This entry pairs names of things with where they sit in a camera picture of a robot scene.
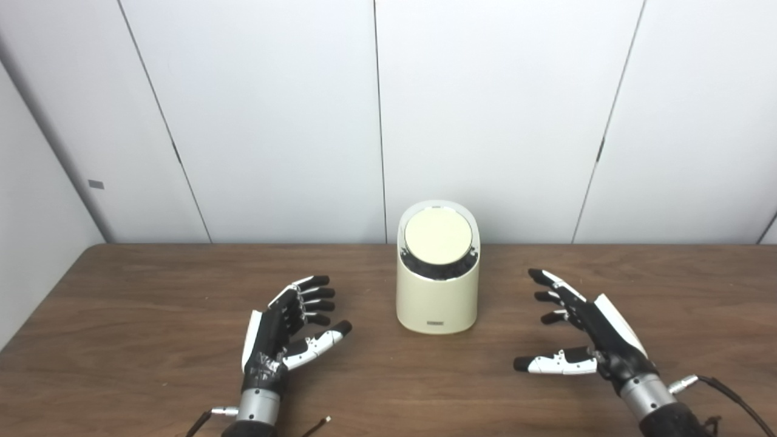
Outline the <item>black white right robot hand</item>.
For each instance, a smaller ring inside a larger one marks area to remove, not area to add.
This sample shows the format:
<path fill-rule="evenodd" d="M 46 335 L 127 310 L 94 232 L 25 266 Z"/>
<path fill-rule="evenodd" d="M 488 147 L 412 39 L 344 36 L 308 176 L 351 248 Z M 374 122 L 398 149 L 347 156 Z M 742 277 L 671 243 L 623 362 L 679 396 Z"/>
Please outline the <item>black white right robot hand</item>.
<path fill-rule="evenodd" d="M 627 382 L 641 375 L 659 375 L 636 333 L 607 296 L 600 294 L 589 300 L 547 270 L 530 268 L 528 275 L 545 288 L 536 291 L 535 300 L 558 305 L 557 310 L 541 316 L 541 323 L 567 323 L 588 335 L 591 343 L 554 353 L 516 357 L 515 371 L 538 375 L 597 373 L 610 382 L 617 393 Z"/>

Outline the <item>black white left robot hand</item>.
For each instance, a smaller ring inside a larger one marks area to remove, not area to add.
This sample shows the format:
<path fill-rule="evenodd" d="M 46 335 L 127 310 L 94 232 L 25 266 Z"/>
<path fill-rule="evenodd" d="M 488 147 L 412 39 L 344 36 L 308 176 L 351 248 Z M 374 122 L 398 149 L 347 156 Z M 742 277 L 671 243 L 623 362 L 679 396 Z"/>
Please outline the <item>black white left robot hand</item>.
<path fill-rule="evenodd" d="M 344 340 L 352 324 L 332 324 L 336 295 L 328 276 L 309 276 L 286 285 L 264 311 L 253 310 L 242 351 L 241 390 L 282 398 L 291 371 Z"/>

